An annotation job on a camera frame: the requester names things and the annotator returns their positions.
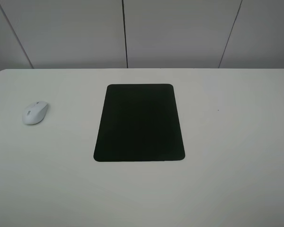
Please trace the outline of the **white computer mouse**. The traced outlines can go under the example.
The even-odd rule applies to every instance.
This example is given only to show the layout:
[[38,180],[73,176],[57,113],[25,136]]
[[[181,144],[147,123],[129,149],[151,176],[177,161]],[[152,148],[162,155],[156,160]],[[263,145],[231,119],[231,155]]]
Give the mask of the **white computer mouse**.
[[22,113],[22,121],[25,125],[40,123],[48,110],[49,104],[45,101],[37,101],[26,107]]

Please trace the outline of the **black mouse pad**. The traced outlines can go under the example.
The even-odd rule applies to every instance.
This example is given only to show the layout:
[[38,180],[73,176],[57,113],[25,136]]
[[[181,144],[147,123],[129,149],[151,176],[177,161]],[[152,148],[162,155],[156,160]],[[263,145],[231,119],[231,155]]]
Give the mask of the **black mouse pad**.
[[183,160],[173,86],[108,85],[93,157],[98,162]]

